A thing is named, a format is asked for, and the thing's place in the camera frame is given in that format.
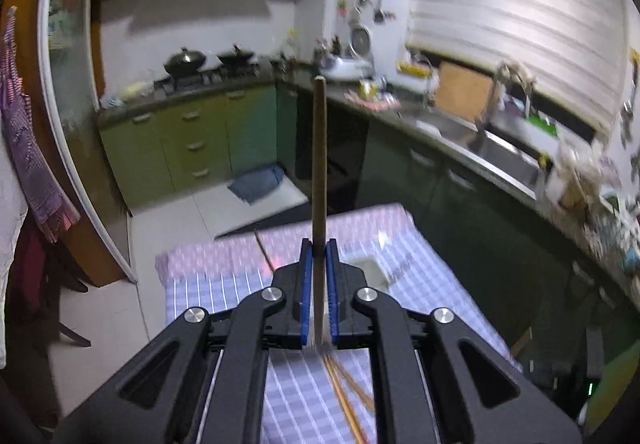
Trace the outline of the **white rice cooker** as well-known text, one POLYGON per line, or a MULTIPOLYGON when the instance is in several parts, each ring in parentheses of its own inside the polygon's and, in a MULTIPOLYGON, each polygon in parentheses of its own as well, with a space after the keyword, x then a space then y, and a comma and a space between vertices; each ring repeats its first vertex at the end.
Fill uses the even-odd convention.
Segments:
POLYGON ((372 78, 375 74, 372 63, 361 58, 343 58, 330 54, 320 62, 319 73, 332 82, 356 82, 372 78))

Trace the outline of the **steel kitchen faucet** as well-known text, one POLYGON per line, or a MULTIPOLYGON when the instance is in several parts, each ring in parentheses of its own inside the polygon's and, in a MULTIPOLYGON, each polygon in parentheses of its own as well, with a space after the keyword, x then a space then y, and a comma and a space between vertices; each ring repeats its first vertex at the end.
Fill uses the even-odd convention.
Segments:
POLYGON ((491 79, 486 103, 474 119, 476 136, 470 143, 477 151, 488 134, 514 145, 522 152, 535 151, 525 127, 532 107, 535 78, 526 66, 513 60, 501 61, 491 79))

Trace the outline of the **wooden cutting board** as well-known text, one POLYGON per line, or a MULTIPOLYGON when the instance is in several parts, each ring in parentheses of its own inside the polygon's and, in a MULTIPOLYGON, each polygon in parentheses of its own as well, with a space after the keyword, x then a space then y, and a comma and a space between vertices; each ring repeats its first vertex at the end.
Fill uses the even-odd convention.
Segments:
POLYGON ((484 111, 492 79, 448 62, 440 64, 438 71, 436 108, 473 123, 484 111))

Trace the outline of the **black wok with lid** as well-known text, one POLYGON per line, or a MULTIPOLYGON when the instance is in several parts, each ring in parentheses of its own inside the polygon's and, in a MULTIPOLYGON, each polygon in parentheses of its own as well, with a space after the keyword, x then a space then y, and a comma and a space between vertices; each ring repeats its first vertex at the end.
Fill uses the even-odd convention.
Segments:
POLYGON ((178 53, 169 56, 164 68, 169 76, 182 78, 196 74, 205 62, 206 55, 202 51, 182 47, 178 53))

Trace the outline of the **steel sink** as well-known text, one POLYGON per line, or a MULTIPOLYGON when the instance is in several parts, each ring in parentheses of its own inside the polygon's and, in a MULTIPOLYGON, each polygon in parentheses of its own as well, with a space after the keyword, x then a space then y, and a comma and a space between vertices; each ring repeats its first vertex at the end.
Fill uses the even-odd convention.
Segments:
POLYGON ((533 157, 497 134, 479 131, 474 123, 427 108, 400 111, 397 116, 410 127, 473 154, 484 167, 504 173, 531 197, 535 196, 539 181, 544 178, 544 171, 533 157))

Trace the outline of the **blue floor rag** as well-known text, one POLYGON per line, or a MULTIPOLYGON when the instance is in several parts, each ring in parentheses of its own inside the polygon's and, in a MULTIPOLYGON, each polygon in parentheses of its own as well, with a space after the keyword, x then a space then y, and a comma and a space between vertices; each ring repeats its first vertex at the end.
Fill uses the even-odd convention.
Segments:
POLYGON ((283 169, 272 165, 241 175, 228 185, 228 190, 240 201, 252 205, 277 190, 283 178, 283 169))

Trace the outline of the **glass sliding door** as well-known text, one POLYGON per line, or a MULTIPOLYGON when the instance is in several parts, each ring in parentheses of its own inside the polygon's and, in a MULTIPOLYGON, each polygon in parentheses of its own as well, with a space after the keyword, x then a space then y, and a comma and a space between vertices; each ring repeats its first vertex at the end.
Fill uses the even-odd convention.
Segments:
POLYGON ((67 240, 90 282, 136 283, 130 216, 107 163, 90 49, 89 0, 39 0, 37 45, 43 103, 80 221, 67 240))

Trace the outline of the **green kitchen cabinets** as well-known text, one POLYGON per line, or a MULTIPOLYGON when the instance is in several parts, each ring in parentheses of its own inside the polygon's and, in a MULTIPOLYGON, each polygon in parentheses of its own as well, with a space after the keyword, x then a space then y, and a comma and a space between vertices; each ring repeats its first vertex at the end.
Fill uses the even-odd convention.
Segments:
MULTIPOLYGON (((204 93, 98 116, 103 146, 130 207, 279 166, 311 176, 311 92, 278 82, 204 93)), ((525 204, 536 172, 509 192, 498 167, 406 128, 330 102, 330 212, 401 204, 507 342, 531 331, 527 354, 566 362, 582 332, 600 329, 606 358, 639 337, 639 312, 557 227, 525 204)))

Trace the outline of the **white plastic utensil holder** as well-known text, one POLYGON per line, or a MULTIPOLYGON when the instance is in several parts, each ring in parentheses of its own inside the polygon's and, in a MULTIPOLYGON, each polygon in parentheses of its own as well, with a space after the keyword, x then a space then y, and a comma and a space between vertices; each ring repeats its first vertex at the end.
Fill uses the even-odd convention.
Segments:
POLYGON ((347 264, 363 271, 368 287, 382 291, 382 293, 385 294, 390 292, 390 281, 380 267, 380 264, 378 264, 378 261, 374 258, 352 258, 347 261, 347 264))

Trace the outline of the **white round fan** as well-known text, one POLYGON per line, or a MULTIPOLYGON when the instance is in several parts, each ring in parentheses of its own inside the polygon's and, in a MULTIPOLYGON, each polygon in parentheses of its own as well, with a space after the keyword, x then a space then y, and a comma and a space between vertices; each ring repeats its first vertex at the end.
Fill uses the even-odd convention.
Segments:
POLYGON ((372 39, 369 28, 360 23, 350 26, 348 53, 355 59, 370 59, 372 54, 372 39))

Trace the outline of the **purple striped hanging cloth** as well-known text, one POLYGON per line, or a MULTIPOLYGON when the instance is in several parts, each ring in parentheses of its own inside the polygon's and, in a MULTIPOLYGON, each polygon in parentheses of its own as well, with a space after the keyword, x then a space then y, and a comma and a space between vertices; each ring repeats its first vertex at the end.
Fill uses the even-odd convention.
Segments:
POLYGON ((55 244, 80 214, 56 180, 37 142, 32 101, 17 71, 15 7, 6 16, 1 44, 1 116, 4 138, 26 203, 44 238, 55 244))

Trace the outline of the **wooden chopstick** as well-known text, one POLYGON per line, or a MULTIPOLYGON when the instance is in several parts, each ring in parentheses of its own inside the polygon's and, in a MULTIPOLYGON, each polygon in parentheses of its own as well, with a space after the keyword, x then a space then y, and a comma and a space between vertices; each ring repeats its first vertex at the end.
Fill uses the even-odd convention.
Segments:
POLYGON ((328 353, 322 355, 323 364, 326 368, 326 372, 329 374, 330 383, 332 384, 332 388, 337 396, 338 403, 340 403, 341 410, 345 416, 349 430, 352 432, 355 442, 358 444, 366 444, 369 442, 369 439, 367 438, 366 432, 363 431, 356 409, 354 409, 354 405, 352 405, 352 402, 349 400, 348 394, 344 388, 344 384, 346 384, 346 386, 348 386, 348 384, 334 368, 331 360, 332 357, 333 356, 328 353))
POLYGON ((259 233, 257 231, 254 231, 253 234, 254 234, 255 241, 256 241, 256 243, 258 245, 258 248, 259 248, 260 252, 262 253, 262 256, 264 257, 264 259, 265 259, 265 261, 266 261, 266 263, 268 265, 268 269, 269 269, 270 273, 273 274, 274 265, 273 265, 273 263, 272 263, 272 261, 270 259, 270 256, 268 255, 268 251, 267 251, 264 243, 262 242, 262 239, 260 238, 259 233))
POLYGON ((343 367, 343 365, 334 357, 331 358, 332 364, 340 376, 346 381, 349 388, 354 391, 354 393, 358 396, 361 403, 366 406, 366 409, 371 414, 375 413, 375 403, 373 400, 373 396, 363 389, 362 386, 352 377, 352 375, 347 372, 347 370, 343 367))
POLYGON ((326 303, 326 79, 314 79, 314 124, 312 125, 312 304, 314 305, 314 345, 321 346, 326 303))

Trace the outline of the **white window blind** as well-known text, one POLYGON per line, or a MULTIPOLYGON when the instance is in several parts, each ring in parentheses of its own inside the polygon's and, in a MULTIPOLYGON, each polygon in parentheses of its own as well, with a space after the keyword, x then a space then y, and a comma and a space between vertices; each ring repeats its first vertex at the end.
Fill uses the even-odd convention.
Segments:
POLYGON ((489 71, 521 63, 539 93, 597 131, 620 110, 625 0, 410 0, 406 44, 489 71))

